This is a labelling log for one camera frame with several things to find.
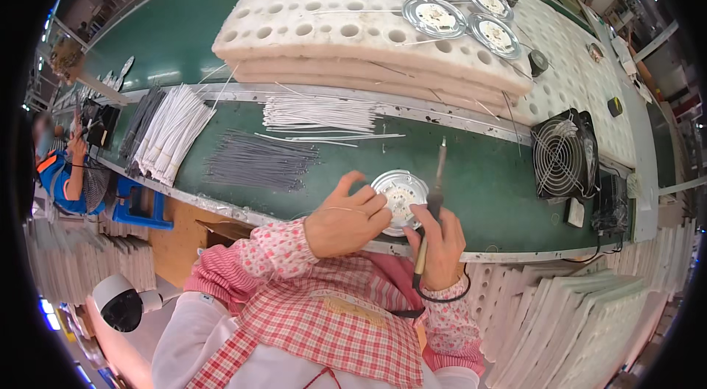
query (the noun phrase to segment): pink checkered apron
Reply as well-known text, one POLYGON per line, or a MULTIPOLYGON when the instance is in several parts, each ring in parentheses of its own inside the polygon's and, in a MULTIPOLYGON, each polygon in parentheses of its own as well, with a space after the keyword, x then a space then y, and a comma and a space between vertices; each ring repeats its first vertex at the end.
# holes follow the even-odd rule
POLYGON ((187 388, 224 388, 258 344, 322 364, 320 375, 330 368, 402 389, 419 388, 416 332, 409 320, 388 312, 409 309, 407 299, 367 258, 323 260, 309 277, 261 287, 233 318, 236 331, 187 388))

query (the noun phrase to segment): left hand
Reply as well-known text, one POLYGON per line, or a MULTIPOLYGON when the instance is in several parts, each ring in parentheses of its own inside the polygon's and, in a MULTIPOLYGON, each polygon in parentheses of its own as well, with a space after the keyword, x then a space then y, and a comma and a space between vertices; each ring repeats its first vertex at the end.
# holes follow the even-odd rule
POLYGON ((365 179, 362 172, 345 174, 322 205, 305 219, 305 237, 315 257, 357 252, 390 225, 393 213, 385 207, 383 194, 366 185, 349 196, 351 185, 365 179))

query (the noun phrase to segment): blue stool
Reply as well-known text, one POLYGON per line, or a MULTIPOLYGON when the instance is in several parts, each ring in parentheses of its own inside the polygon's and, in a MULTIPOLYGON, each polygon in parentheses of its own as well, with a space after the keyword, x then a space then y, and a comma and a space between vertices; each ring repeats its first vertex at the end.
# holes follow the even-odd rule
POLYGON ((140 196, 142 193, 143 186, 139 183, 128 179, 124 176, 118 178, 118 193, 119 197, 128 197, 128 199, 118 199, 115 205, 115 211, 113 211, 113 221, 119 222, 121 224, 130 225, 140 225, 148 226, 149 228, 155 229, 172 229, 174 228, 174 222, 165 221, 164 210, 165 210, 165 196, 161 192, 154 191, 154 200, 152 206, 152 217, 143 217, 137 214, 131 214, 133 208, 140 207, 140 196))

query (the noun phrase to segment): cooling fan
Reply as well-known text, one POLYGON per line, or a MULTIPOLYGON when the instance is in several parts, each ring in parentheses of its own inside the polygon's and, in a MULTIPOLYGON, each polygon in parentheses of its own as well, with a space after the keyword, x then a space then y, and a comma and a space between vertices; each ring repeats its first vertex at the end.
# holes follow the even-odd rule
POLYGON ((580 201, 599 189, 599 155, 592 118, 574 108, 530 129, 537 196, 580 201))

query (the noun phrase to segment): bundle of gray wires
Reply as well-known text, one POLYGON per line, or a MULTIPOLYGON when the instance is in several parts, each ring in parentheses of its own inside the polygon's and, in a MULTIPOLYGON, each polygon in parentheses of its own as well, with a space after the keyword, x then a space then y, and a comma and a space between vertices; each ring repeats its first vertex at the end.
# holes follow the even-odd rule
POLYGON ((121 158, 132 161, 140 142, 145 137, 147 128, 150 127, 150 122, 152 122, 155 112, 165 98, 165 94, 162 87, 155 85, 140 99, 135 113, 130 118, 130 122, 128 122, 128 129, 120 144, 119 155, 121 158))
POLYGON ((206 159, 205 182, 296 191, 301 176, 317 162, 312 144, 273 141, 228 129, 216 151, 206 159))

